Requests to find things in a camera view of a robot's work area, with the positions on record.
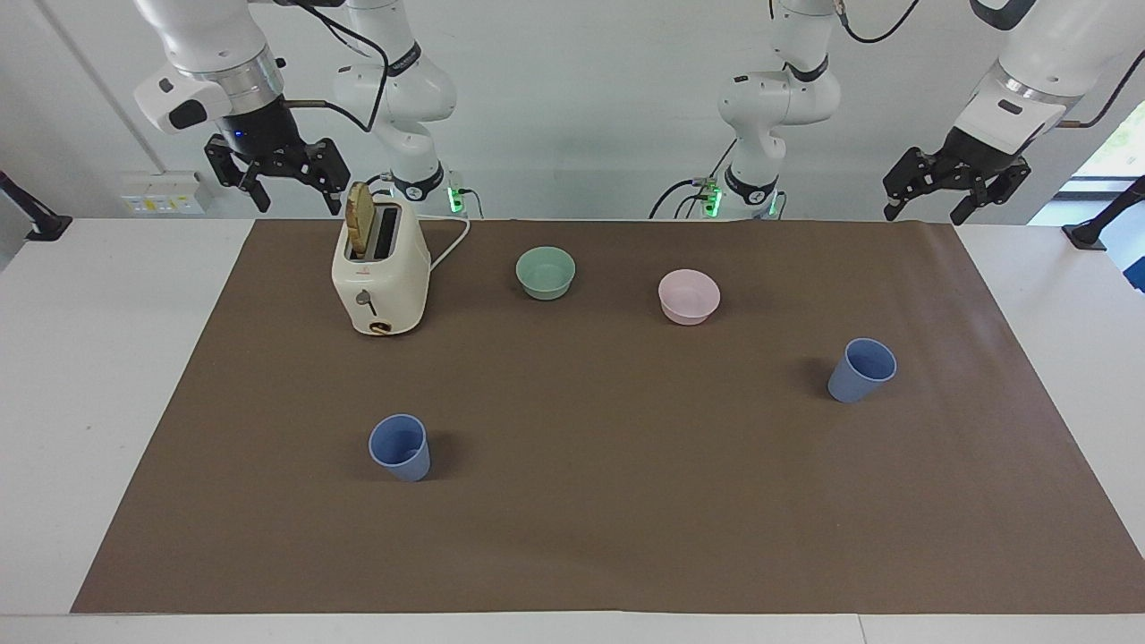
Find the plastic cup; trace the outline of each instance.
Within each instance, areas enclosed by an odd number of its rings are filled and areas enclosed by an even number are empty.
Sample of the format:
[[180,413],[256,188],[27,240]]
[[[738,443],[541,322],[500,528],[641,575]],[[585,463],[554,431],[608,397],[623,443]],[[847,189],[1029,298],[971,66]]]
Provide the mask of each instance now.
[[855,338],[847,343],[827,382],[827,391],[839,402],[859,402],[893,378],[898,370],[899,363],[886,345],[870,338]]
[[370,457],[398,479],[413,482],[429,473],[426,427],[409,414],[396,414],[370,432]]

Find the wall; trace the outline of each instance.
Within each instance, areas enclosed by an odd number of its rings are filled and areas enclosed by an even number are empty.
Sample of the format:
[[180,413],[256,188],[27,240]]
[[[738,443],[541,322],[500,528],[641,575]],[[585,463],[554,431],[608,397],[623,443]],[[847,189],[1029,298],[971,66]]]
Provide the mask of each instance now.
[[[10,174],[58,210],[87,217],[124,214],[116,199],[120,172],[161,165],[210,176],[202,157],[210,127],[166,136],[133,103],[135,85],[163,58],[132,2],[9,2],[17,10],[0,24],[0,164]],[[907,3],[854,3],[852,24],[879,33]],[[455,117],[433,126],[442,157],[482,193],[490,215],[646,217],[663,188],[706,173],[731,141],[714,107],[724,80],[779,68],[768,49],[766,2],[708,7],[409,0],[425,50],[460,92]],[[357,58],[299,9],[260,5],[252,11],[290,63],[291,97],[329,96],[331,72]],[[923,2],[882,45],[861,46],[838,31],[831,63],[844,86],[839,112],[824,124],[782,129],[788,217],[881,219],[883,174],[910,146],[932,151],[941,144],[1003,41],[961,0]],[[1119,61],[1077,113],[1096,111],[1129,60]],[[1143,96],[1145,73],[1101,127],[1035,142],[1027,154],[1034,176],[1010,204],[974,221],[1028,221]],[[356,176],[386,166],[377,142],[337,116],[300,112],[299,120],[309,139],[334,138]],[[282,181],[268,187],[276,203],[270,215],[324,215],[308,189]],[[221,197],[216,215],[256,215],[242,195],[213,191]],[[934,196],[905,215],[942,221],[958,198]]]

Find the electrical socket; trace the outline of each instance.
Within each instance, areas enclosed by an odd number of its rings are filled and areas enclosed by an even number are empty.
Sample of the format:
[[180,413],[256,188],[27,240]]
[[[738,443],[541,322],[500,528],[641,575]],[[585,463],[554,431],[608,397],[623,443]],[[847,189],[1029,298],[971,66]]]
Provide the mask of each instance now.
[[136,215],[206,214],[211,195],[194,172],[123,175],[120,199]]

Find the brown paper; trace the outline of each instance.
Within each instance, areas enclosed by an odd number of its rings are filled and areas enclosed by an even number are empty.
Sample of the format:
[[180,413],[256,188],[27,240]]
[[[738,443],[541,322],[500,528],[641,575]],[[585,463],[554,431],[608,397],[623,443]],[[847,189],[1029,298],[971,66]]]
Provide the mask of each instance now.
[[[394,338],[350,328],[337,235],[255,225],[73,611],[1145,612],[949,227],[476,222]],[[542,244],[577,262],[552,303],[513,274]],[[660,312],[680,267],[722,290],[702,327]],[[899,375],[844,406],[856,336]],[[366,453],[395,413],[426,481]]]

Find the white table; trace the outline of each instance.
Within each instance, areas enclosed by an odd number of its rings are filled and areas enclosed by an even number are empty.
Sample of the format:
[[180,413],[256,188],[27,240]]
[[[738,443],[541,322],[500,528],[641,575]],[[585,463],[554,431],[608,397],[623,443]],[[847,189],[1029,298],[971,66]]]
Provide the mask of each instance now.
[[[1145,615],[66,615],[250,229],[78,220],[0,273],[0,642],[1145,642]],[[1145,551],[1145,298],[1056,228],[960,234]]]

